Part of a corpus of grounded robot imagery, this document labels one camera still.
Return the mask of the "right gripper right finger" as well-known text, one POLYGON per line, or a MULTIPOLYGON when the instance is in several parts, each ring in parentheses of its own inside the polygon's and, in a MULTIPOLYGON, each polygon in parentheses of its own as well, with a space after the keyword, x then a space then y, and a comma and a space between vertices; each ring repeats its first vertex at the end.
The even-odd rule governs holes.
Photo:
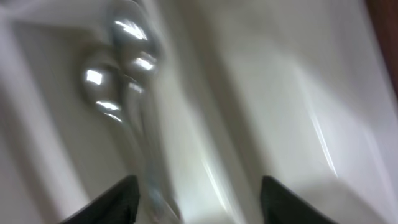
POLYGON ((263 176, 260 203, 265 224, 335 224, 272 176, 263 176))

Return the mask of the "large steel spoon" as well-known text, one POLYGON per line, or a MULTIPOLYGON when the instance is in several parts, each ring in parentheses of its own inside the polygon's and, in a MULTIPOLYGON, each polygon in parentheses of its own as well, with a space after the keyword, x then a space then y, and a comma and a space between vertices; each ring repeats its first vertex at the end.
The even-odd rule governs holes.
POLYGON ((161 46, 139 1, 113 1, 108 27, 121 70, 130 79, 130 102, 135 109, 130 123, 144 157, 145 188, 153 219, 156 223, 181 223, 162 157, 154 97, 154 80, 162 61, 161 46))
POLYGON ((132 123, 126 108, 126 85, 111 49, 100 45, 89 49, 80 65, 80 85, 88 104, 119 126, 128 142, 121 156, 130 169, 145 174, 147 162, 142 135, 132 123))

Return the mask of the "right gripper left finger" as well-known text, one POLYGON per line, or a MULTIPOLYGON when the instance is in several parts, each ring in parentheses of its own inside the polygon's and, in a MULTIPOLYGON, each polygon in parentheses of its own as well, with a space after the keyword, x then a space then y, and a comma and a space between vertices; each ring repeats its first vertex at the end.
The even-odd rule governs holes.
POLYGON ((140 200, 135 175, 128 175, 61 224, 135 224, 140 200))

